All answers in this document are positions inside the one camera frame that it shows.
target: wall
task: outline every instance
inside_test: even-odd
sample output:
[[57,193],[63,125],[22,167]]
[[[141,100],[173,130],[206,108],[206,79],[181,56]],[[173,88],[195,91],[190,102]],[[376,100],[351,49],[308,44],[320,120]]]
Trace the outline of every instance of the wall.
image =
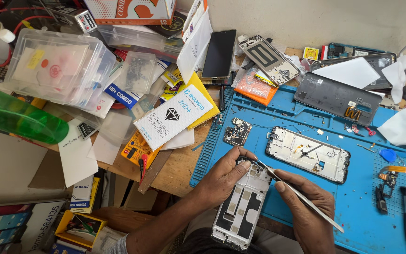
[[65,197],[63,190],[28,188],[46,148],[0,133],[0,204]]
[[[177,0],[190,9],[193,0]],[[406,1],[208,0],[214,31],[270,37],[291,48],[331,42],[392,51],[406,44]]]

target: clear plastic container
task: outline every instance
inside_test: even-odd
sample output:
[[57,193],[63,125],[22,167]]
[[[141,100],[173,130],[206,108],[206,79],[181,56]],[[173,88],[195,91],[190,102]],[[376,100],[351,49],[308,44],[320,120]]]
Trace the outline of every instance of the clear plastic container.
[[176,63],[184,45],[182,39],[167,39],[146,27],[142,30],[137,30],[137,27],[133,25],[99,25],[98,31],[106,43],[113,48],[151,53],[155,54],[158,59]]
[[22,29],[4,87],[58,104],[85,107],[109,78],[116,57],[97,38]]
[[120,77],[114,84],[123,91],[145,94],[153,83],[156,55],[128,52]]
[[[171,64],[164,72],[176,69],[175,64]],[[156,79],[148,95],[143,95],[140,100],[129,110],[126,107],[121,109],[111,108],[105,119],[82,111],[75,107],[57,105],[62,111],[77,118],[93,128],[104,133],[105,137],[114,141],[126,144],[137,130],[133,124],[142,118],[148,111],[152,110],[156,101],[164,92],[166,83],[162,79]]]

